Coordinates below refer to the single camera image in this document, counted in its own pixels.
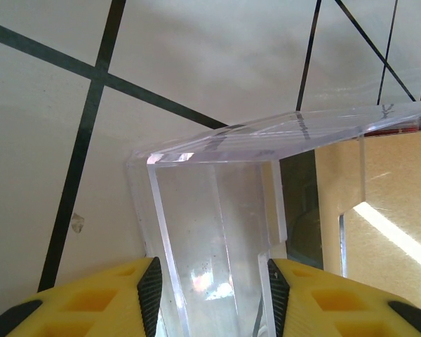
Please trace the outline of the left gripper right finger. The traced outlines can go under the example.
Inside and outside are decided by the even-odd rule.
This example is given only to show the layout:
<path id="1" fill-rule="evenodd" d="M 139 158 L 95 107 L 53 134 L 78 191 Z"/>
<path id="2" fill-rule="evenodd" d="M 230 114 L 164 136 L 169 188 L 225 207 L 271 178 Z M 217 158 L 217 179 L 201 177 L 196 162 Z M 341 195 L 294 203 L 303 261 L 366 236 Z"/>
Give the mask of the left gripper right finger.
<path id="1" fill-rule="evenodd" d="M 421 337 L 405 298 L 293 260 L 267 268 L 274 337 Z"/>

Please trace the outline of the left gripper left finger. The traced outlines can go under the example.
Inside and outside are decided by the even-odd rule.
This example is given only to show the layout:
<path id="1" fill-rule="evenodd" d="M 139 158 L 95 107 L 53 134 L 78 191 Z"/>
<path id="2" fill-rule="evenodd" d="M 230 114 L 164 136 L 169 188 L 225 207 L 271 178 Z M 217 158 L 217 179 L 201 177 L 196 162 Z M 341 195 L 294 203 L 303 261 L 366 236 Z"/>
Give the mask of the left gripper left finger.
<path id="1" fill-rule="evenodd" d="M 38 292 L 0 314 L 0 337 L 155 337 L 159 258 L 139 258 Z"/>

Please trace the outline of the red VIP card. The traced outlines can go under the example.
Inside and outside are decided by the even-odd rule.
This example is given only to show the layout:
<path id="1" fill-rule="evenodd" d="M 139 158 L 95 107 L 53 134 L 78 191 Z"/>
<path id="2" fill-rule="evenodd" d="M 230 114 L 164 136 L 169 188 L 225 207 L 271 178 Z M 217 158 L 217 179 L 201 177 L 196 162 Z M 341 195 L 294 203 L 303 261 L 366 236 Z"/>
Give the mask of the red VIP card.
<path id="1" fill-rule="evenodd" d="M 409 127 L 409 128 L 393 128 L 393 129 L 387 129 L 387 130 L 379 130 L 379 131 L 373 131 L 366 134 L 366 137 L 373 137 L 373 136 L 386 136 L 386 135 L 392 135 L 392 134 L 400 134 L 400 133 L 413 133 L 421 131 L 421 127 Z"/>

